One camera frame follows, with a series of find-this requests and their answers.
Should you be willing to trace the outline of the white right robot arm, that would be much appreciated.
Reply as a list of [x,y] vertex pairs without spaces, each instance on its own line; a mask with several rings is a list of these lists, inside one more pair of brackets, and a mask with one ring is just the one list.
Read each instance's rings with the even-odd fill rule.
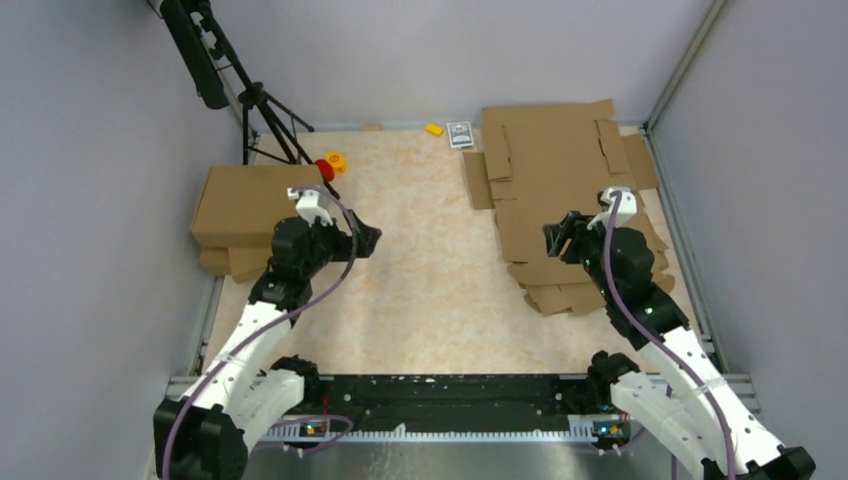
[[542,231],[548,256],[585,270],[615,330],[671,390],[653,387],[626,355],[600,351],[591,360],[586,385],[594,409],[629,414],[694,479],[812,477],[812,456],[764,427],[709,359],[677,303],[655,282],[655,254],[640,231],[607,230],[576,211]]

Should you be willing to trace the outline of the yellow rectangular block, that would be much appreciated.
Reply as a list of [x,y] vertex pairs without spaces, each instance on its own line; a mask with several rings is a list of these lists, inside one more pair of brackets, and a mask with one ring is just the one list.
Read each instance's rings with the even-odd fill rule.
[[433,136],[440,137],[444,133],[444,128],[434,123],[428,123],[425,125],[425,131]]

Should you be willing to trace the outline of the stack of flat cardboard blanks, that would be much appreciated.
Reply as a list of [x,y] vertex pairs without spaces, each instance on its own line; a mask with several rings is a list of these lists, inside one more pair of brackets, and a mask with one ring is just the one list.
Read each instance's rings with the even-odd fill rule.
[[485,107],[483,149],[463,155],[471,204],[493,211],[507,272],[543,315],[604,304],[579,266],[548,256],[544,225],[570,211],[596,215],[609,186],[659,185],[641,136],[622,134],[615,114],[610,99]]

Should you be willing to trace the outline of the yellow round toy block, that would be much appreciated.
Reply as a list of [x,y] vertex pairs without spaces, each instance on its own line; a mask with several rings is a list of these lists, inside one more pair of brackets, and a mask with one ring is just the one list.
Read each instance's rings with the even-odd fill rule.
[[335,175],[343,175],[347,171],[347,161],[344,155],[338,151],[330,151],[325,155],[325,160],[332,168]]

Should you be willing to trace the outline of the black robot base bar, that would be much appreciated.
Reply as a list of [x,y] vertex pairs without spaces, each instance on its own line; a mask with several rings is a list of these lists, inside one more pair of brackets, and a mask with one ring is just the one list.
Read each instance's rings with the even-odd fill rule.
[[407,435],[552,434],[577,440],[632,436],[628,414],[598,385],[572,374],[335,375],[307,378],[286,419],[352,421],[350,438],[404,428]]

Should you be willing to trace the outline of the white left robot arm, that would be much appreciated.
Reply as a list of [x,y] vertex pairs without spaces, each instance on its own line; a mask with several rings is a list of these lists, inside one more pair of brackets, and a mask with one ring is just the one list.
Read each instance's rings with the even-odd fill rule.
[[229,339],[190,387],[154,413],[158,478],[239,479],[253,448],[288,410],[317,407],[321,388],[302,373],[281,369],[256,379],[301,314],[326,298],[312,291],[315,275],[333,262],[350,270],[381,239],[354,211],[343,215],[348,232],[323,214],[277,223],[266,268]]

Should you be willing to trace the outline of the folded cardboard box at left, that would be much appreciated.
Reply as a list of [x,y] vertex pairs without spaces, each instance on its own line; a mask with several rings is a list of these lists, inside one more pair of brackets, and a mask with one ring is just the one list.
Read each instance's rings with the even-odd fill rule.
[[200,266],[209,274],[229,276],[237,284],[257,280],[266,270],[272,252],[265,248],[202,247]]

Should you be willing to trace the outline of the large cardboard box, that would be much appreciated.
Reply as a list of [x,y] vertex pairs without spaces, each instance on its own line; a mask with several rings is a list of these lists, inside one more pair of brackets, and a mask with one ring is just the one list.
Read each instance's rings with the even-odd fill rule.
[[321,180],[310,165],[212,167],[190,232],[202,247],[268,247],[276,224],[297,215],[288,189]]

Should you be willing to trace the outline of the small printed card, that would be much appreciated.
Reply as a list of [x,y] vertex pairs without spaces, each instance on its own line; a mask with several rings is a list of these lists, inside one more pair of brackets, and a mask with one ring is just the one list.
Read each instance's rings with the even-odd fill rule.
[[449,122],[445,125],[449,146],[453,150],[472,148],[475,145],[472,124],[468,121]]

